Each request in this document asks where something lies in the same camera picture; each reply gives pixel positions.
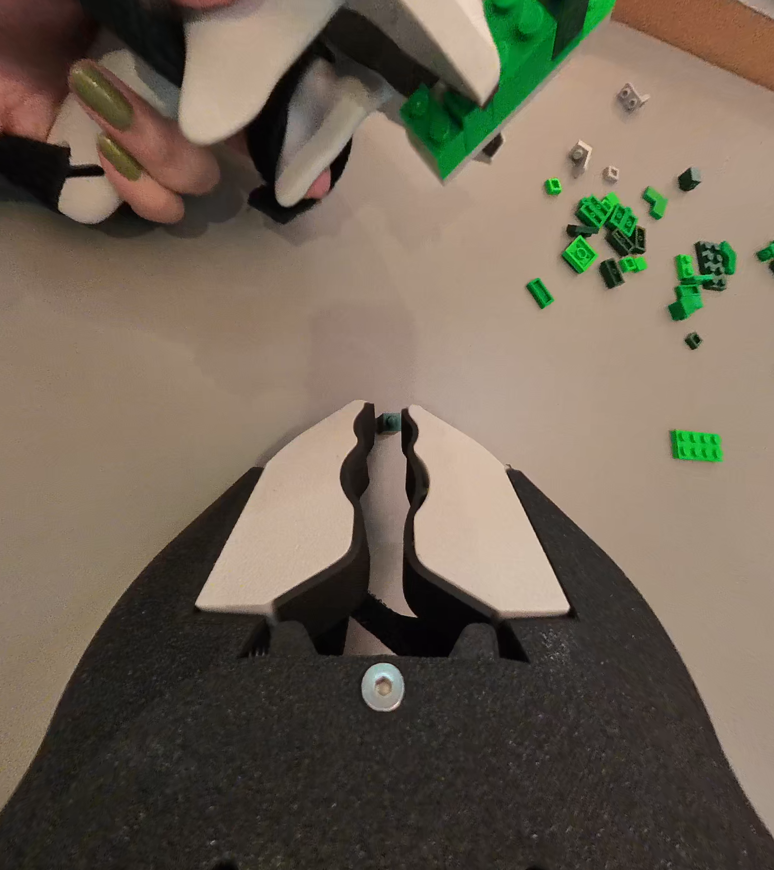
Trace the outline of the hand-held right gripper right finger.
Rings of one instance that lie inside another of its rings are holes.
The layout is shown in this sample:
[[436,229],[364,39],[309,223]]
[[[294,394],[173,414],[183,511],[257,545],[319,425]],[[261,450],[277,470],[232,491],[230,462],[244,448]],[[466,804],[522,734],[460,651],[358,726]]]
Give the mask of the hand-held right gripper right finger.
[[403,411],[410,569],[493,621],[568,614],[555,570],[509,477],[487,448],[421,406]]

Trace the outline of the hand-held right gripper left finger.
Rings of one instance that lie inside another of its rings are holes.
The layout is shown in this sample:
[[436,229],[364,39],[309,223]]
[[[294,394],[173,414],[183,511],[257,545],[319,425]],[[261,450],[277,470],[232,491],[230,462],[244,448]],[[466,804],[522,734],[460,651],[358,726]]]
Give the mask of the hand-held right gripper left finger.
[[272,623],[348,618],[369,585],[361,498],[374,440],[374,406],[357,399],[278,451],[262,468],[197,608]]

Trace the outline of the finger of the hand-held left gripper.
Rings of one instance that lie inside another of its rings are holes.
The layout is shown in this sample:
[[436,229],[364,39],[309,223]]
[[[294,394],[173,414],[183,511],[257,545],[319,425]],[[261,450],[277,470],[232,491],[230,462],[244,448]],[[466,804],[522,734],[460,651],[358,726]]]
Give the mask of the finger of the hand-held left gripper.
[[328,23],[328,46],[338,71],[375,100],[442,83],[485,106],[501,76],[482,2],[343,2]]

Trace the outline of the green brick assembly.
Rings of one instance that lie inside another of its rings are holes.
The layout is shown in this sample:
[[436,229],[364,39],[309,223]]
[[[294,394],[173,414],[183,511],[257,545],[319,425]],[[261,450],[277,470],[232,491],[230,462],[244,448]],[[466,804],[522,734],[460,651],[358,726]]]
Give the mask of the green brick assembly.
[[487,1],[501,75],[483,106],[438,82],[420,84],[401,107],[410,142],[446,183],[495,140],[570,54],[612,16],[615,1]]

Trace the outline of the grey desk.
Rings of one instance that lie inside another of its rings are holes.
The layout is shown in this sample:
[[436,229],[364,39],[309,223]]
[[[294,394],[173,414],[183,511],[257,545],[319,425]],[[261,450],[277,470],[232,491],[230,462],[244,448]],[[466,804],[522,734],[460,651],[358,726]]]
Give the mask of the grey desk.
[[[650,95],[634,113],[626,82]],[[373,116],[336,190],[285,227],[242,203],[233,164],[176,226],[0,203],[0,809],[132,579],[359,398],[465,432],[609,553],[774,835],[774,277],[754,256],[774,238],[774,94],[609,23],[504,139],[442,186]],[[613,289],[562,259],[577,202],[610,192],[647,233],[646,269]],[[701,240],[733,245],[736,275],[675,322],[674,258]],[[719,434],[723,461],[673,459],[673,429]]]

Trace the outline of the green eight-stud plate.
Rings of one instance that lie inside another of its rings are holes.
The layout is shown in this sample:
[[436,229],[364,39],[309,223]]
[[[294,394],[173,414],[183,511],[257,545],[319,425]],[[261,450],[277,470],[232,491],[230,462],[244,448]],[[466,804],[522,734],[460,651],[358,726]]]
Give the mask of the green eight-stud plate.
[[673,459],[714,464],[723,461],[721,436],[717,433],[673,429],[668,435]]

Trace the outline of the pile of green toy bricks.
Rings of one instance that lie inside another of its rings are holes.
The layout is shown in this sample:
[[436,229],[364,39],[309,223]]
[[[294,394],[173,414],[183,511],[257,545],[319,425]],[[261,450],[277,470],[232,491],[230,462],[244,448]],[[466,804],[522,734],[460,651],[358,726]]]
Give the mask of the pile of green toy bricks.
[[[625,275],[646,269],[646,229],[615,193],[581,198],[574,219],[565,229],[568,243],[562,259],[576,274],[597,265],[603,283],[613,289],[623,283]],[[774,239],[754,256],[774,276]],[[729,277],[736,275],[738,260],[735,247],[726,240],[697,241],[693,254],[675,255],[677,284],[674,301],[668,305],[670,318],[685,321],[702,308],[705,291],[726,290]]]

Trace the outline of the white table with wooden edge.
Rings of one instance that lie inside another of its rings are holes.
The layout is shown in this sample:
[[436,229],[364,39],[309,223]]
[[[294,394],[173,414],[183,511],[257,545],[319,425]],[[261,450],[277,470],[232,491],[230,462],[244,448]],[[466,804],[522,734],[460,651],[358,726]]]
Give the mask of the white table with wooden edge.
[[774,17],[737,1],[617,1],[612,17],[774,93]]

